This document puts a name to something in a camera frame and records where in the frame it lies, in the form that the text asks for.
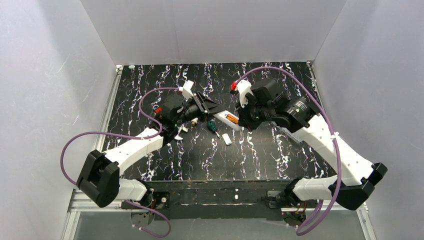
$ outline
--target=cable connector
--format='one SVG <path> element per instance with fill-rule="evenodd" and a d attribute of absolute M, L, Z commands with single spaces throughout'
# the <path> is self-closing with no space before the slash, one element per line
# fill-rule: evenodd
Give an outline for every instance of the cable connector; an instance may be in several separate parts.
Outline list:
<path fill-rule="evenodd" d="M 337 138 L 338 136 L 339 136 L 339 132 L 338 131 L 335 131 L 334 132 L 334 135 L 331 135 L 330 136 L 330 139 L 333 140 L 333 139 Z"/>

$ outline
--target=marble tabletop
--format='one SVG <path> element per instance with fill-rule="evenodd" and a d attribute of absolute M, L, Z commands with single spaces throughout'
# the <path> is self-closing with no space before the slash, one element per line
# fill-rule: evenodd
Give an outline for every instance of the marble tabletop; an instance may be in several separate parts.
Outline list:
<path fill-rule="evenodd" d="M 229 93 L 234 80 L 250 69 L 260 66 L 283 68 L 294 74 L 316 98 L 318 95 L 305 62 L 213 63 L 175 65 L 125 66 L 113 103 L 108 131 L 136 136 L 149 121 L 138 112 L 138 102 L 149 90 L 159 87 L 178 87 L 185 81 L 194 82 L 200 91 L 213 101 L 236 113 L 236 96 Z M 248 77 L 251 83 L 263 78 L 276 80 L 289 96 L 305 96 L 298 85 L 280 72 L 264 70 Z M 143 104 L 146 113 L 152 106 L 161 105 L 165 95 L 173 92 L 157 91 L 147 96 Z M 171 180 L 276 180 L 298 177 L 322 178 L 335 174 L 334 170 L 304 142 L 294 142 L 270 123 L 262 123 L 257 130 L 234 131 L 215 121 L 219 134 L 227 133 L 231 145 L 207 129 L 206 123 L 195 127 L 186 124 L 188 133 L 183 140 L 173 140 L 159 151 L 139 160 L 124 173 L 127 179 L 147 181 Z M 103 150 L 123 144 L 126 139 L 107 136 Z"/>

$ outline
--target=screwdriver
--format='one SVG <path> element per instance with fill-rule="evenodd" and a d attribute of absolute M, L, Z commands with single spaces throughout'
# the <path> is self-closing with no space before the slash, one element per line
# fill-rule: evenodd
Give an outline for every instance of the screwdriver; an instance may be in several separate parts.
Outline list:
<path fill-rule="evenodd" d="M 213 121 L 208 121 L 207 122 L 207 129 L 211 130 L 213 133 L 216 134 L 216 136 L 220 139 L 220 135 L 217 132 L 217 126 L 215 125 L 215 122 Z"/>

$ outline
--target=cable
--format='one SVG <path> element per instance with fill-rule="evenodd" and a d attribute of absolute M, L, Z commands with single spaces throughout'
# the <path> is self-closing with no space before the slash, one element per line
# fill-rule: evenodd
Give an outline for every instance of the cable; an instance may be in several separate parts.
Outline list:
<path fill-rule="evenodd" d="M 63 175 L 65 176 L 65 178 L 72 183 L 73 185 L 77 185 L 77 182 L 75 182 L 74 180 L 72 180 L 71 177 L 69 177 L 69 175 L 67 174 L 67 172 L 65 171 L 65 166 L 64 166 L 64 156 L 65 156 L 65 151 L 68 148 L 68 146 L 77 138 L 85 136 L 85 135 L 91 135 L 91 134 L 98 134 L 98 135 L 106 135 L 106 136 L 112 136 L 112 137 L 117 137 L 117 138 L 124 138 L 124 139 L 136 139 L 136 140 L 143 140 L 143 139 L 151 139 L 156 137 L 157 135 L 159 135 L 162 132 L 162 124 L 156 120 L 154 117 L 151 117 L 149 115 L 147 115 L 143 110 L 142 110 L 142 103 L 143 100 L 145 99 L 145 97 L 147 95 L 149 95 L 150 93 L 154 92 L 154 91 L 160 91 L 160 90 L 178 90 L 178 88 L 176 87 L 159 87 L 159 88 L 155 88 L 153 90 L 148 91 L 141 99 L 140 102 L 138 103 L 138 110 L 140 111 L 140 113 L 145 116 L 146 118 L 152 120 L 153 122 L 157 123 L 159 125 L 159 131 L 157 131 L 157 133 L 150 135 L 150 136 L 145 136 L 145 137 L 137 137 L 137 136 L 128 136 L 128 135 L 122 135 L 122 134 L 117 134 L 117 133 L 111 133 L 111 132 L 104 132 L 104 131 L 87 131 L 87 132 L 83 132 L 80 133 L 76 136 L 74 136 L 73 138 L 71 138 L 63 147 L 62 149 L 62 153 L 60 154 L 60 169 L 62 170 Z"/>
<path fill-rule="evenodd" d="M 135 227 L 137 227 L 138 229 L 140 229 L 140 230 L 142 230 L 142 231 L 145 231 L 145 232 L 147 232 L 147 233 L 149 233 L 149 234 L 151 234 L 152 236 L 157 237 L 157 238 L 164 238 L 164 237 L 166 237 L 166 236 L 168 236 L 168 235 L 170 234 L 170 232 L 171 232 L 171 221 L 170 221 L 170 220 L 169 220 L 169 219 L 168 219 L 165 215 L 163 215 L 162 213 L 160 213 L 160 212 L 158 212 L 158 211 L 156 211 L 156 210 L 154 210 L 154 209 L 151 209 L 151 208 L 148 208 L 148 207 L 145 207 L 145 206 L 142 206 L 142 205 L 136 204 L 136 203 L 134 203 L 134 202 L 132 202 L 132 201 L 125 200 L 124 202 L 126 202 L 127 204 L 132 205 L 132 206 L 134 206 L 134 207 L 137 207 L 137 208 L 140 208 L 140 209 L 144 209 L 144 210 L 148 210 L 149 212 L 152 212 L 152 213 L 154 213 L 154 214 L 159 215 L 159 216 L 160 216 L 161 218 L 163 218 L 163 219 L 166 221 L 166 223 L 168 224 L 168 232 L 167 232 L 167 233 L 165 233 L 165 234 L 163 234 L 163 235 L 160 235 L 160 234 L 157 234 L 156 232 L 153 232 L 153 231 L 151 231 L 151 230 L 149 230 L 149 229 L 147 229 L 147 228 L 144 228 L 144 227 L 142 227 L 142 226 L 140 226 L 140 225 L 133 224 L 133 226 L 135 226 Z"/>
<path fill-rule="evenodd" d="M 306 95 L 309 97 L 309 99 L 319 109 L 319 111 L 321 112 L 322 117 L 327 122 L 328 130 L 330 131 L 330 134 L 332 136 L 335 135 L 335 132 L 334 132 L 334 129 L 333 129 L 333 125 L 331 124 L 331 121 L 330 121 L 329 117 L 327 116 L 326 112 L 324 111 L 323 107 L 315 99 L 315 97 L 306 89 L 306 87 L 303 86 L 303 84 L 294 75 L 292 75 L 290 72 L 288 72 L 288 71 L 286 71 L 286 70 L 284 70 L 282 68 L 275 67 L 275 66 L 260 66 L 260 67 L 254 68 L 254 69 L 246 72 L 245 74 L 243 74 L 239 79 L 237 79 L 235 81 L 235 84 L 238 84 L 242 79 L 246 78 L 251 73 L 258 72 L 258 71 L 265 70 L 265 69 L 271 69 L 271 70 L 280 71 L 280 72 L 284 73 L 285 75 L 289 76 L 291 79 L 293 79 L 293 81 L 297 85 L 299 85 L 299 87 L 302 88 L 302 90 L 304 90 L 306 92 Z M 342 161 L 340 159 L 340 150 L 339 150 L 339 145 L 337 143 L 337 138 L 336 137 L 333 138 L 332 141 L 334 143 L 335 155 L 336 155 L 336 159 L 337 159 L 337 180 L 336 180 L 336 184 L 335 184 L 334 194 L 333 194 L 333 196 L 331 198 L 330 203 L 328 204 L 328 207 L 324 211 L 324 213 L 322 213 L 322 215 L 311 226 L 309 226 L 306 230 L 302 231 L 303 228 L 305 228 L 308 224 L 310 224 L 310 223 L 313 222 L 313 220 L 317 217 L 317 215 L 321 211 L 321 208 L 322 208 L 323 205 L 322 205 L 322 203 L 321 204 L 318 203 L 318 205 L 316 206 L 315 210 L 312 212 L 312 215 L 309 217 L 311 220 L 306 219 L 305 222 L 303 222 L 299 226 L 299 228 L 297 229 L 296 234 L 298 236 L 305 235 L 305 234 L 309 233 L 310 231 L 312 231 L 316 226 L 318 226 L 318 224 L 320 224 L 324 220 L 324 218 L 329 214 L 331 208 L 333 207 L 334 203 L 336 202 L 337 196 L 339 195 L 340 186 L 342 184 Z"/>

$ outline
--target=white eraser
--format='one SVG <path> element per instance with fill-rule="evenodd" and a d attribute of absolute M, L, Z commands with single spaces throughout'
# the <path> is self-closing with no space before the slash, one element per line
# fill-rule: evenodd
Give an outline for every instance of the white eraser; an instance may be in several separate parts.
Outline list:
<path fill-rule="evenodd" d="M 226 145 L 231 145 L 233 143 L 227 133 L 224 133 L 222 138 L 224 139 Z"/>

